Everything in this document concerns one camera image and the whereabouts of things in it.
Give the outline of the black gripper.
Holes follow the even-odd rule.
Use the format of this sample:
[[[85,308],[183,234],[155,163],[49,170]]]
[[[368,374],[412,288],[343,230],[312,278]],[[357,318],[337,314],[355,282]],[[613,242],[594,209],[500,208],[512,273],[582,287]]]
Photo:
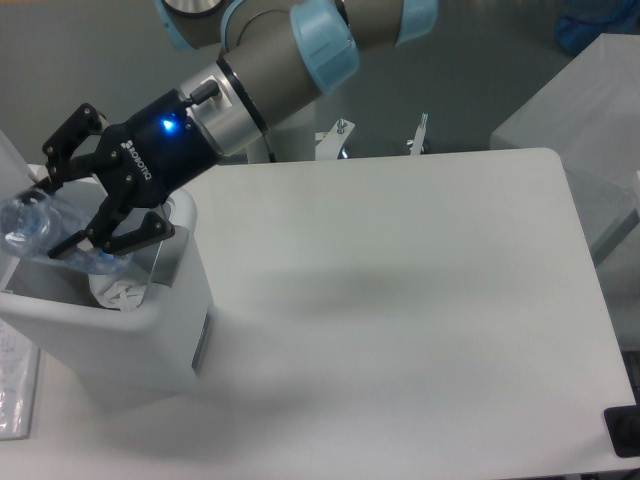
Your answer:
[[[91,136],[93,153],[75,156]],[[89,224],[53,246],[47,256],[63,259],[87,241],[91,248],[123,256],[175,234],[160,205],[168,196],[221,160],[221,155],[187,114],[175,89],[132,115],[109,125],[91,104],[81,104],[43,144],[46,175],[31,189],[53,194],[66,183],[94,178],[109,194]],[[116,230],[139,208],[148,208],[140,225]]]

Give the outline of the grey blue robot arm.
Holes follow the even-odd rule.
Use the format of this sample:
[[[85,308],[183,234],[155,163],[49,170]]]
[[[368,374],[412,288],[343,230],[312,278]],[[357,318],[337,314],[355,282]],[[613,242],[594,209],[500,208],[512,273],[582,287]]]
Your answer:
[[[81,105],[45,142],[55,192],[95,177],[106,197],[81,229],[48,249],[86,245],[129,254],[172,237],[171,193],[334,91],[363,51],[397,46],[434,26],[435,1],[161,1],[169,29],[215,62],[120,124]]]

